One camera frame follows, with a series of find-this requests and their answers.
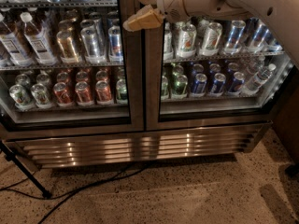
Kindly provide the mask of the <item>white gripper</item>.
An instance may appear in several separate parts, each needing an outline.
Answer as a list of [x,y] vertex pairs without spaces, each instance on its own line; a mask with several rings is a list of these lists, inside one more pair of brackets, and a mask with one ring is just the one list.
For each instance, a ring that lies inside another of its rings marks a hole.
[[146,5],[126,20],[122,27],[129,32],[140,31],[142,29],[155,29],[164,22],[164,17],[171,23],[186,21],[187,13],[183,0],[138,0],[142,5]]

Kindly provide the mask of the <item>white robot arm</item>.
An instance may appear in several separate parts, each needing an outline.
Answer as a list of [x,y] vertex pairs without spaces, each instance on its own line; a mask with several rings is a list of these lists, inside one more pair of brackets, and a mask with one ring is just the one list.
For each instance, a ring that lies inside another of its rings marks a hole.
[[163,21],[205,16],[215,20],[260,19],[299,67],[299,0],[138,0],[144,5],[123,23],[129,32],[158,28]]

